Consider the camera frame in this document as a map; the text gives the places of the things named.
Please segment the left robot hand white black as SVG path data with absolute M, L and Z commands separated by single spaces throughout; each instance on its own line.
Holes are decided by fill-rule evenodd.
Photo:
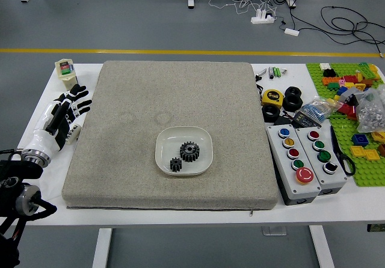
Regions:
M 85 99 L 88 94 L 87 87 L 76 84 L 49 102 L 35 125 L 32 141 L 25 148 L 45 154 L 60 151 L 66 143 L 70 125 L 90 110 L 92 101 Z

